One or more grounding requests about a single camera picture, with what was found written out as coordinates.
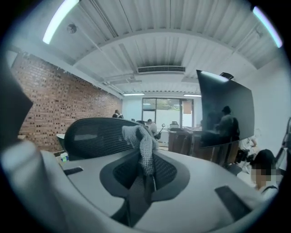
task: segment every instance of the computer monitor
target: computer monitor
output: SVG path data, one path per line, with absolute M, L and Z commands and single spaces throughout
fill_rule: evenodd
M 251 90 L 225 77 L 197 70 L 202 98 L 201 147 L 213 147 L 254 135 Z

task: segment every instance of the black hair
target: black hair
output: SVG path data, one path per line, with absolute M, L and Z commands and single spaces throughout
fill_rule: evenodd
M 268 176 L 276 169 L 275 156 L 268 149 L 261 150 L 250 164 L 253 169 L 261 169 L 266 172 L 264 175 Z
M 222 112 L 224 112 L 225 114 L 230 114 L 231 113 L 231 108 L 229 106 L 225 106 L 222 109 Z

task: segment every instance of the ceiling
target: ceiling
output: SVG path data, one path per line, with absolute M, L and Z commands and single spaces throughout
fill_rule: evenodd
M 45 30 L 62 1 L 43 1 L 14 45 L 96 86 L 119 93 L 198 93 L 196 69 L 235 80 L 277 56 L 269 33 L 242 0 L 82 0 L 49 45 Z M 70 34 L 69 24 L 77 31 Z M 144 66 L 184 66 L 180 74 L 138 74 Z

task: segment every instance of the red brick wall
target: red brick wall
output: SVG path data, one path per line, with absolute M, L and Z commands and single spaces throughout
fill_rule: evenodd
M 40 149 L 61 150 L 57 133 L 65 133 L 75 120 L 111 117 L 122 101 L 112 94 L 35 56 L 19 54 L 12 73 L 33 101 L 20 130 Z

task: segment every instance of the ceiling light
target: ceiling light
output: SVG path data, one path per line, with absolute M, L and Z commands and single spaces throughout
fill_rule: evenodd
M 143 96 L 144 93 L 135 93 L 135 94 L 123 94 L 124 96 Z
M 221 81 L 221 82 L 227 82 L 227 81 L 229 81 L 228 78 L 225 78 L 225 77 L 220 76 L 220 75 L 212 74 L 212 73 L 209 73 L 209 72 L 206 72 L 206 71 L 201 71 L 201 74 L 207 75 L 207 76 L 209 76 L 209 77 L 211 77 L 213 79 L 216 79 L 218 81 Z
M 188 95 L 188 94 L 184 94 L 184 96 L 201 97 L 201 95 Z
M 264 13 L 255 6 L 253 9 L 253 13 L 255 16 L 262 22 L 262 24 L 267 28 L 268 32 L 272 36 L 273 40 L 275 41 L 278 48 L 283 45 L 281 38 L 279 37 L 278 33 L 276 32 L 275 28 L 273 27 L 272 23 L 267 19 Z
M 65 0 L 58 10 L 55 12 L 53 18 L 50 21 L 50 24 L 48 25 L 44 38 L 42 39 L 43 42 L 46 44 L 50 44 L 50 41 L 57 30 L 58 26 L 62 22 L 62 20 L 65 18 L 65 16 L 69 13 L 69 11 L 77 5 L 79 0 Z

